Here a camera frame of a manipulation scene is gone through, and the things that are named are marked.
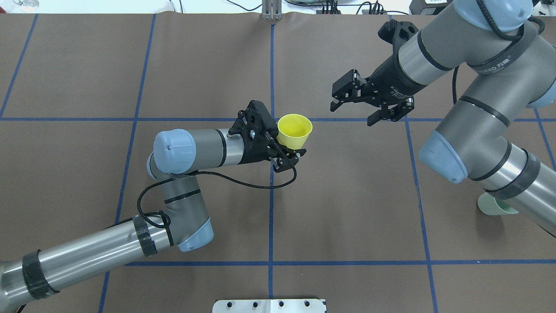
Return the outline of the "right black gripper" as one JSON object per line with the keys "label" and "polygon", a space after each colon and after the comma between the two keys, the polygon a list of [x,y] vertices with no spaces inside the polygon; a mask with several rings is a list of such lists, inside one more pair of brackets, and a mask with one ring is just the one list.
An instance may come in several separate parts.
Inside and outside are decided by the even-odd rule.
{"label": "right black gripper", "polygon": [[416,93],[424,89],[423,84],[416,83],[401,69],[399,58],[391,56],[386,59],[370,77],[361,78],[356,69],[349,70],[332,84],[330,111],[334,112],[344,103],[367,103],[368,96],[375,97],[375,102],[395,104],[390,108],[381,104],[380,109],[367,117],[367,126],[373,126],[381,120],[397,122],[414,109]]}

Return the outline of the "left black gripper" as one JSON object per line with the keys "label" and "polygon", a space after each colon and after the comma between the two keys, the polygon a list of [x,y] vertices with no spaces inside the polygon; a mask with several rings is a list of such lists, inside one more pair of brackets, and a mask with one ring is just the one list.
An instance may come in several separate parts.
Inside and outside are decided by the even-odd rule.
{"label": "left black gripper", "polygon": [[293,169],[298,164],[307,150],[277,149],[274,144],[266,137],[269,133],[272,139],[278,136],[278,126],[276,122],[269,122],[266,126],[262,123],[239,122],[243,140],[243,155],[239,164],[256,163],[268,160],[272,164],[274,172],[284,172]]}

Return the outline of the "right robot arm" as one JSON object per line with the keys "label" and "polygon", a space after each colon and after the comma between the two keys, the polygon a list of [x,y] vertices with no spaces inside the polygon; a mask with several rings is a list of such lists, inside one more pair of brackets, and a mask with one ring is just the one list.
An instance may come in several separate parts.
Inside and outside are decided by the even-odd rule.
{"label": "right robot arm", "polygon": [[368,103],[367,118],[397,121],[414,95],[467,64],[477,77],[430,134],[420,160],[449,182],[469,179],[485,191],[485,213],[519,212],[555,234],[555,171],[504,132],[523,109],[555,100],[555,46],[532,18],[530,0],[454,0],[423,29],[389,20],[379,37],[392,55],[369,77],[350,70],[332,85],[330,110]]}

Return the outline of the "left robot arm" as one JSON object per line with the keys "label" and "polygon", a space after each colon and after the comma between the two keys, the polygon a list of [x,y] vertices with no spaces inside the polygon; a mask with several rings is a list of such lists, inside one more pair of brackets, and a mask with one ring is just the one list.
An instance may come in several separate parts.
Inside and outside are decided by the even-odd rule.
{"label": "left robot arm", "polygon": [[[185,127],[169,121],[1,121],[1,260],[57,246],[137,214],[154,136]],[[270,199],[200,176],[215,239],[181,253],[176,247],[96,275],[26,313],[210,312],[214,300],[272,299],[268,266]]]}

